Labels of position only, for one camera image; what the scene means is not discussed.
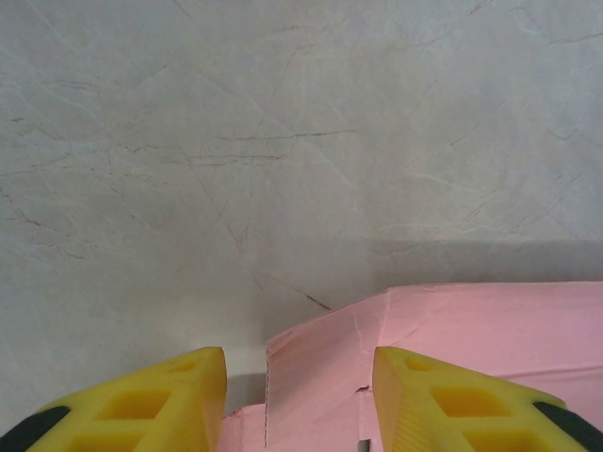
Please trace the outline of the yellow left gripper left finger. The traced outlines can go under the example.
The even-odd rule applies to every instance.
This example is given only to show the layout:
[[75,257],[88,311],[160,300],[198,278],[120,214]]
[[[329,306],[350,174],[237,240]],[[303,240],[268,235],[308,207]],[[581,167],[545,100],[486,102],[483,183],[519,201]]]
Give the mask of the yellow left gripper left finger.
[[219,452],[224,352],[202,347],[54,400],[0,452]]

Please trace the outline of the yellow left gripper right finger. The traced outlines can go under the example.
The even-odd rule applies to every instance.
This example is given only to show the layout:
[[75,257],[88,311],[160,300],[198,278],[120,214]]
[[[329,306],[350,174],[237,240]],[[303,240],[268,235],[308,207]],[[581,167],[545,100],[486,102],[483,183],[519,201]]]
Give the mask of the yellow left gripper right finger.
[[603,431],[527,386],[397,347],[374,353],[383,452],[603,452]]

